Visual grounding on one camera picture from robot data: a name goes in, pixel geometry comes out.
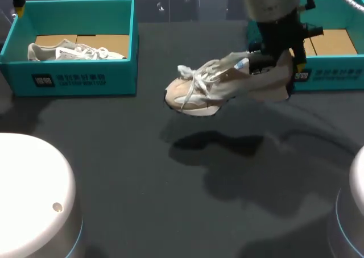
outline table surface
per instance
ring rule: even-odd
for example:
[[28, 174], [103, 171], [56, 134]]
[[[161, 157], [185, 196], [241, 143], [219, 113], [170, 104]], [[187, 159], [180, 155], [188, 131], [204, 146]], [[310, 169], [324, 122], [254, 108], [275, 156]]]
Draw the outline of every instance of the table surface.
[[189, 15], [174, 0], [165, 14], [144, 11], [134, 98], [13, 98], [1, 77], [0, 131], [39, 137], [69, 160], [86, 258], [330, 257], [327, 215], [364, 145], [364, 93], [237, 98], [212, 118], [173, 112], [163, 90], [177, 65], [245, 46], [230, 6], [205, 1]]

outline sneaker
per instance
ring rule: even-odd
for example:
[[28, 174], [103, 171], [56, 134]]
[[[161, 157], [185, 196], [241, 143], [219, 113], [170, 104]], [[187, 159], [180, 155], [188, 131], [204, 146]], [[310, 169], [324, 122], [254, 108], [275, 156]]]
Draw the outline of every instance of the sneaker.
[[53, 47], [43, 47], [35, 43], [28, 46], [29, 61], [51, 60], [112, 60], [126, 59], [116, 52], [106, 48], [95, 49], [85, 44], [76, 44], [67, 39]]
[[269, 61], [259, 52], [236, 52], [197, 70], [178, 66], [178, 71], [180, 77], [165, 90], [167, 105], [184, 114], [210, 116], [240, 94], [257, 101], [287, 99], [293, 62], [289, 51], [283, 52], [278, 62]]

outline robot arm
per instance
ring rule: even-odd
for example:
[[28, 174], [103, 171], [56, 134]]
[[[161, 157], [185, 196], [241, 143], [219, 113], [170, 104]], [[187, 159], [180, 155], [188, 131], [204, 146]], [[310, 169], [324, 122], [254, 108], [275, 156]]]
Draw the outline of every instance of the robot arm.
[[252, 44], [249, 50], [259, 50], [276, 61], [283, 51], [292, 48], [295, 55], [293, 63], [296, 71], [300, 72], [306, 63], [304, 39], [323, 34], [322, 27], [309, 28], [300, 20], [301, 11], [316, 7], [314, 0], [307, 0], [304, 6], [300, 5], [300, 0], [243, 1], [248, 16], [257, 23], [262, 36], [262, 42]]

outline shoe heel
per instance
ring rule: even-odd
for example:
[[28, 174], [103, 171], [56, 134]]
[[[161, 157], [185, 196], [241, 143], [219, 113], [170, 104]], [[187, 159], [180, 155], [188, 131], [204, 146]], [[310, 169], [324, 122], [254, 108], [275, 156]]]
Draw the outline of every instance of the shoe heel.
[[285, 85], [250, 91], [247, 95], [258, 102], [281, 102], [289, 98]]

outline shoe sole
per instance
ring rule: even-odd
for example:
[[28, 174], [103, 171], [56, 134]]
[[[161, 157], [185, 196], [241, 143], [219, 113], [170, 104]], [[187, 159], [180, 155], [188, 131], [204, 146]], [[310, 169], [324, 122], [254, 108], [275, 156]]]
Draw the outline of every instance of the shoe sole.
[[208, 108], [205, 108], [205, 109], [178, 110], [178, 109], [174, 109], [167, 103], [166, 95], [167, 95], [167, 90], [165, 90], [163, 93], [163, 102], [168, 106], [169, 109], [174, 110], [178, 114], [184, 114], [184, 115], [193, 116], [193, 117], [215, 116], [217, 111], [219, 111], [223, 107], [223, 105], [225, 105], [231, 99], [234, 99], [236, 97], [236, 96], [231, 97], [230, 99], [225, 101], [222, 106], [209, 106]]
[[[276, 90], [272, 90], [272, 91], [251, 91], [248, 93], [248, 97], [252, 98], [254, 100], [256, 100], [257, 102], [265, 102], [265, 101], [271, 101], [271, 102], [282, 102], [282, 101], [286, 101], [291, 97], [291, 92], [288, 92], [288, 87], [287, 86], [282, 86]], [[281, 92], [281, 94], [283, 94], [283, 92], [286, 91], [286, 95], [284, 95], [285, 97], [280, 97], [277, 98], [275, 96], [276, 92]], [[166, 102], [166, 95], [167, 95], [167, 91], [164, 91], [163, 94], [163, 101], [164, 103], [166, 103], [166, 105], [176, 111], [177, 113], [182, 113], [185, 115], [189, 115], [189, 116], [195, 116], [195, 117], [206, 117], [206, 116], [215, 116], [216, 113], [227, 103], [229, 102], [231, 99], [236, 98], [236, 96], [233, 96], [231, 98], [229, 98], [228, 100], [226, 100], [221, 106], [209, 106], [207, 108], [204, 109], [191, 109], [191, 110], [179, 110], [179, 109], [174, 109], [173, 107], [171, 107], [167, 102]]]

